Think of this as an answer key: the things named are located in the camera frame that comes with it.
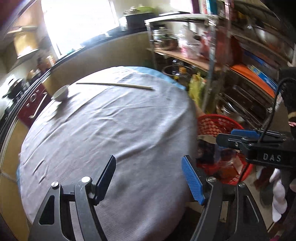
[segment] round table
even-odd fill
[[[164,240],[180,221],[190,190],[181,157],[196,157],[196,116],[184,90],[159,77],[113,67],[69,86],[68,99],[51,101],[33,123],[20,154],[20,191],[33,222],[50,184],[94,176],[110,155],[117,161],[106,197],[95,207],[112,240]],[[71,203],[76,240],[83,240]]]

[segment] white bowl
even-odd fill
[[[67,99],[69,93],[68,87],[69,85],[65,85],[62,88],[60,88],[57,92],[55,92],[52,96],[52,100],[62,102],[65,99]]]

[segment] yellow package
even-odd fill
[[[199,107],[202,105],[204,87],[205,80],[200,77],[200,73],[198,72],[197,74],[193,74],[189,83],[188,94]]]

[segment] orange cutting board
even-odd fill
[[[274,91],[272,88],[268,86],[262,79],[260,79],[256,74],[254,74],[248,67],[237,64],[231,67],[232,70],[238,72],[239,74],[246,77],[248,80],[252,81],[254,84],[259,86],[262,90],[264,90],[267,94],[269,94],[272,98],[275,97]]]

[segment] blue gripper pad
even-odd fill
[[[256,131],[250,131],[250,130],[233,129],[230,134],[235,136],[240,136],[240,137],[250,137],[254,139],[260,138],[260,135]]]
[[[202,183],[199,180],[197,174],[192,168],[188,158],[183,156],[181,159],[182,171],[185,175],[188,186],[191,190],[193,198],[195,201],[198,201],[202,205],[205,201],[205,196],[203,194]]]

